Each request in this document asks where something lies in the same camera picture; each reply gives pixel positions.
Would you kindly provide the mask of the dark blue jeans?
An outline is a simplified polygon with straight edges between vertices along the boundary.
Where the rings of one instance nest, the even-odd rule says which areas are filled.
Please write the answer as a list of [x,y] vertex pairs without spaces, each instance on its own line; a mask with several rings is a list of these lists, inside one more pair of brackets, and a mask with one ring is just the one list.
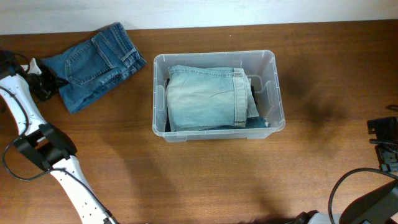
[[59,93],[71,114],[91,105],[146,64],[119,22],[42,62],[68,82]]

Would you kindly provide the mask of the blue garment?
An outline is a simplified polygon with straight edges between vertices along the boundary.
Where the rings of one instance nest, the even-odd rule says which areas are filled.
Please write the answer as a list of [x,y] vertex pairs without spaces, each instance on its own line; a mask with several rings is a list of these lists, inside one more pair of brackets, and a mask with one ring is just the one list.
[[246,120],[245,126],[218,126],[215,128],[208,128],[208,130],[255,129],[255,128],[269,128],[270,126],[271,126],[270,123],[266,119],[258,116],[258,117],[248,118]]

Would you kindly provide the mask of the dark navy garment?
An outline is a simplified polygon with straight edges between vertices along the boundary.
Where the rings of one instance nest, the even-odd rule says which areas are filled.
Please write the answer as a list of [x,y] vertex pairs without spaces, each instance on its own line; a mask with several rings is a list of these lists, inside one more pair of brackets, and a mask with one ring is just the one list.
[[252,94],[252,97],[254,99],[255,105],[257,105],[256,96],[255,96],[255,89],[254,89],[254,86],[252,86],[252,85],[251,85],[251,94]]

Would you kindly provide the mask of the light blue jeans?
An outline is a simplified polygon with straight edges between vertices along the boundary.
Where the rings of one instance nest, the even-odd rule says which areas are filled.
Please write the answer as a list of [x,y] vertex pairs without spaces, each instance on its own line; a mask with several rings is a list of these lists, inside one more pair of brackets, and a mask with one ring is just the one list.
[[172,132],[218,126],[245,126],[260,116],[251,94],[251,79],[242,68],[169,68],[166,90]]

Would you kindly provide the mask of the black garment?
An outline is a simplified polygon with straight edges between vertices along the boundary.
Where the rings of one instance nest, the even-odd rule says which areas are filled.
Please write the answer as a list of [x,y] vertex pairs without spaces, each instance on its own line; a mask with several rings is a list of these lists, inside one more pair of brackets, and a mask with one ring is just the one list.
[[[165,86],[165,87],[167,87],[167,86],[168,86],[168,84],[169,84],[169,81],[170,81],[170,79],[168,78],[168,79],[167,79],[167,84],[166,84],[166,86]],[[166,120],[165,132],[171,132],[171,128],[170,128],[170,122],[169,122],[169,117],[167,117],[167,120]]]

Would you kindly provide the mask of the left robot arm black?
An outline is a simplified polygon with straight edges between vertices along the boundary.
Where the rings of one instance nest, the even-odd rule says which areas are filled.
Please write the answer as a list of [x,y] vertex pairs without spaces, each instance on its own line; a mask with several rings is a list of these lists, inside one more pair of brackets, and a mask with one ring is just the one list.
[[118,224],[100,202],[81,170],[72,140],[40,114],[33,96],[50,99],[67,81],[40,60],[21,65],[17,54],[1,51],[1,98],[16,122],[18,136],[10,143],[42,173],[62,186],[82,223]]

